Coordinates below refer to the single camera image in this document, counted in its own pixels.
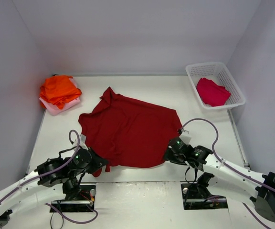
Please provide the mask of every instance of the small label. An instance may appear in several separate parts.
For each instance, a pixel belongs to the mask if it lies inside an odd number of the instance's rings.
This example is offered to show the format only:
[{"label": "small label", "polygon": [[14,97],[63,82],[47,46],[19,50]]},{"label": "small label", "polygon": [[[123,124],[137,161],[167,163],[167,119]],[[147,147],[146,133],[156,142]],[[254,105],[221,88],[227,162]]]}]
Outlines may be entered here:
[{"label": "small label", "polygon": [[83,143],[85,143],[86,141],[86,136],[84,136],[83,134],[80,135],[80,141],[82,141]]}]

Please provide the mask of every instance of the pink cloth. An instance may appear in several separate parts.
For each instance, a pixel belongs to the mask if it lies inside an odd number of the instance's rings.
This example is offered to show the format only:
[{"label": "pink cloth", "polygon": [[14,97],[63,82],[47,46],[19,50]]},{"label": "pink cloth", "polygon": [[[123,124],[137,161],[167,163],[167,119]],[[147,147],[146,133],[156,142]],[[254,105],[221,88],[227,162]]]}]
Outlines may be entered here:
[{"label": "pink cloth", "polygon": [[[75,87],[77,87],[77,84],[74,81],[74,79],[70,79],[70,81],[75,85]],[[63,109],[59,109],[56,105],[48,103],[48,102],[44,101],[42,98],[39,98],[39,100],[44,104],[47,111],[53,116],[55,116],[55,115],[59,114],[60,112],[65,111],[65,110],[71,108],[72,106],[80,103],[80,99],[77,98],[77,99],[74,99],[74,100],[70,101],[69,103],[65,104]]]}]

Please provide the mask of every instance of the folded clothes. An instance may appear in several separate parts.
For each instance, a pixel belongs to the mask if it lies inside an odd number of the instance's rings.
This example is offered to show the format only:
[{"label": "folded clothes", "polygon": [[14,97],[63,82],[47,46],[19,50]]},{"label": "folded clothes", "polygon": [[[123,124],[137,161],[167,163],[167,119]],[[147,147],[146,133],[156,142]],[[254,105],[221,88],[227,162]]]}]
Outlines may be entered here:
[{"label": "folded clothes", "polygon": [[[75,85],[75,87],[77,87],[77,84],[74,81],[74,79],[70,79],[70,81]],[[43,100],[42,98],[39,98],[39,99],[43,103],[43,105],[46,107],[47,111],[53,116],[55,116],[55,115],[59,114],[60,112],[65,111],[65,110],[71,108],[72,106],[80,103],[80,99],[77,98],[77,99],[74,99],[74,100],[68,102],[67,104],[65,104],[62,109],[59,109],[56,105],[50,104],[50,103],[46,102],[45,100]]]},{"label": "folded clothes", "polygon": [[40,98],[63,109],[66,103],[77,99],[82,94],[70,79],[72,77],[67,75],[57,75],[45,79],[44,84],[40,87]]},{"label": "folded clothes", "polygon": [[202,101],[211,106],[222,106],[231,96],[224,86],[217,85],[206,78],[198,81],[196,89]]}]

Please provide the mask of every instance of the stack of clothes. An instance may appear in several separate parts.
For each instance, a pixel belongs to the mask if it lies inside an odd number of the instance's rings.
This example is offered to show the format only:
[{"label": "stack of clothes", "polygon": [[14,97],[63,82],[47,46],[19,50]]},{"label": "stack of clothes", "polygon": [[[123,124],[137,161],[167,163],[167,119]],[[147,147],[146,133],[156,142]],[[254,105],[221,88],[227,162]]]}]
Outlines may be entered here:
[{"label": "stack of clothes", "polygon": [[40,90],[41,106],[51,115],[57,115],[80,103],[79,97],[82,94],[73,77],[67,75],[46,79]]}]

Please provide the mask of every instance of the red cloth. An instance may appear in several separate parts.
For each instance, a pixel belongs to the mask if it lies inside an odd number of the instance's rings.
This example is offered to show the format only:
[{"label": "red cloth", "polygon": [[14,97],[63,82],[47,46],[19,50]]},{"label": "red cloth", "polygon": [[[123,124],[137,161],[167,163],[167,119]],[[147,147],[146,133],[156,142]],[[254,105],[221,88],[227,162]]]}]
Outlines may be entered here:
[{"label": "red cloth", "polygon": [[[175,110],[115,94],[109,87],[90,114],[79,123],[86,144],[110,166],[149,168],[164,162],[169,140],[179,136]],[[95,172],[99,176],[101,169]]]},{"label": "red cloth", "polygon": [[198,81],[196,89],[202,101],[211,106],[222,106],[231,96],[224,86],[219,86],[206,78]]}]

